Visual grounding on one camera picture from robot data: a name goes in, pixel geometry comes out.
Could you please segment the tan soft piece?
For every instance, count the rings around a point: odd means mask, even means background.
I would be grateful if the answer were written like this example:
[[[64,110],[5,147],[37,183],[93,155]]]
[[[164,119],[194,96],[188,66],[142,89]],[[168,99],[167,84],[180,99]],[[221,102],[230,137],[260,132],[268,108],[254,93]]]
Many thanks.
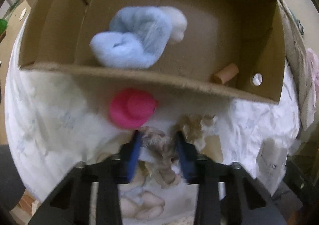
[[[217,163],[223,162],[223,153],[221,149],[221,143],[219,136],[207,136],[205,137],[205,147],[202,149],[201,153],[211,158]]]

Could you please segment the beige satin scrunchie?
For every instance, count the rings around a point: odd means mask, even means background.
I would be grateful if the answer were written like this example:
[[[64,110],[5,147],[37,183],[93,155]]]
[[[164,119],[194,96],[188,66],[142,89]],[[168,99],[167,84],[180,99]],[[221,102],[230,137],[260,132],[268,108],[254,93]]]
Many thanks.
[[[177,123],[187,143],[193,144],[200,152],[209,138],[216,135],[217,117],[215,115],[183,115]]]

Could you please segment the pink plush duck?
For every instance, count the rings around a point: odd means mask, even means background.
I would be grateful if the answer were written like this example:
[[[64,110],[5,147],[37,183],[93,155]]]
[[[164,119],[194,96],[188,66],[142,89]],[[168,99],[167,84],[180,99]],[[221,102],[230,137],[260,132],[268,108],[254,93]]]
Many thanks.
[[[123,129],[137,129],[151,118],[159,105],[149,92],[128,88],[117,93],[109,107],[109,116]]]

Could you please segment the white plastic packet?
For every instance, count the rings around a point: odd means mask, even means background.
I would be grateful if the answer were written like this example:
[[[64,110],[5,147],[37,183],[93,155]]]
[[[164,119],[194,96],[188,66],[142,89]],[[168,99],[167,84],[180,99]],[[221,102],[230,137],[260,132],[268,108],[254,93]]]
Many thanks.
[[[257,178],[273,194],[286,173],[288,150],[274,139],[268,138],[261,144],[257,164]]]

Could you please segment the light blue plush toy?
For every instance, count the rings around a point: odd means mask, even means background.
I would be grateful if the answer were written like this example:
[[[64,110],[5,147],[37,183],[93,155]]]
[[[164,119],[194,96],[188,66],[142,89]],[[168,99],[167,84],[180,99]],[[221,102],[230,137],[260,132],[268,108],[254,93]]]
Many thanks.
[[[182,11],[174,7],[125,7],[112,18],[108,31],[93,36],[89,46],[105,67],[147,69],[168,43],[183,40],[187,24]]]

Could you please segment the beige patterned quilt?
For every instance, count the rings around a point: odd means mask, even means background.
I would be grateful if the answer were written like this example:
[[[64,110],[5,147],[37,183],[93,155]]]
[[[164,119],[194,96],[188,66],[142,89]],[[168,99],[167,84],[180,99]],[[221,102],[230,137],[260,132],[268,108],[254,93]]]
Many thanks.
[[[299,115],[304,130],[314,122],[316,88],[312,79],[311,64],[293,14],[284,0],[276,0],[283,20],[286,59],[294,76],[298,91]]]

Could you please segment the grey pink scrunchie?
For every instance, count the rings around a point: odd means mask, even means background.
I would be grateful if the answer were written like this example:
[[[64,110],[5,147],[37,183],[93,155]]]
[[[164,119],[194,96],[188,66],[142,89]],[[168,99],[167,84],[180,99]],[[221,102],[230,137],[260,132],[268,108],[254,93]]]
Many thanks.
[[[179,161],[174,139],[153,127],[142,127],[140,132],[140,160],[144,162],[150,177],[163,189],[178,185],[182,177],[179,172],[173,170],[173,165]]]

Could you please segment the green bucket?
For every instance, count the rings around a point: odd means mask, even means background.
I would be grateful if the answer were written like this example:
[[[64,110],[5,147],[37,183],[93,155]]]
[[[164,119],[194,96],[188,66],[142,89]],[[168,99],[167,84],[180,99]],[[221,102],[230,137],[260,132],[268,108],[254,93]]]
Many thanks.
[[[6,31],[7,26],[8,26],[8,22],[4,19],[0,19],[0,34]]]

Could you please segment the brown cardboard box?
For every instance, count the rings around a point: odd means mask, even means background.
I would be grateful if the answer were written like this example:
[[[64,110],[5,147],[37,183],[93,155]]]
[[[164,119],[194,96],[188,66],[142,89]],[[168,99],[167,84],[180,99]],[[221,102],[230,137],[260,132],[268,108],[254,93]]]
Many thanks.
[[[278,0],[36,0],[18,64],[276,104],[284,45]]]

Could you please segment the pink cloth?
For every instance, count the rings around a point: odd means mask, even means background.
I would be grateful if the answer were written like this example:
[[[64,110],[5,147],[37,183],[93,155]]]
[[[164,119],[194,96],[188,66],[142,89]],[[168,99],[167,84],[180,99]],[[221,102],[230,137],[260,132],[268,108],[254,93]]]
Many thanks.
[[[310,63],[310,70],[311,70],[311,74],[312,74],[312,80],[313,80],[314,85],[315,85],[316,93],[318,93],[318,89],[319,89],[319,71],[318,71],[319,61],[318,61],[318,56],[311,48],[307,48],[306,52],[307,52],[308,61]]]

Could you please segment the white floral bed sheet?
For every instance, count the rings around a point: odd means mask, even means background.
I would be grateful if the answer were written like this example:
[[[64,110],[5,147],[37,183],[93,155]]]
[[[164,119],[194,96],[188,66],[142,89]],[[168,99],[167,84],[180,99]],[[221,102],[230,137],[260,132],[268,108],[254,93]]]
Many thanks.
[[[108,118],[112,97],[127,84],[95,76],[20,70],[22,36],[19,32],[13,45],[5,83],[5,128],[21,179],[35,198],[44,201],[75,163],[97,163],[130,139],[130,131],[117,128]],[[252,176],[262,142],[272,138],[289,148],[301,127],[289,66],[276,105],[163,86],[146,85],[141,90],[159,102],[147,126],[169,136],[183,115],[215,115],[223,163],[239,162]],[[125,224],[191,224],[193,220],[196,186],[181,181],[163,189],[149,174],[139,172],[121,190]]]

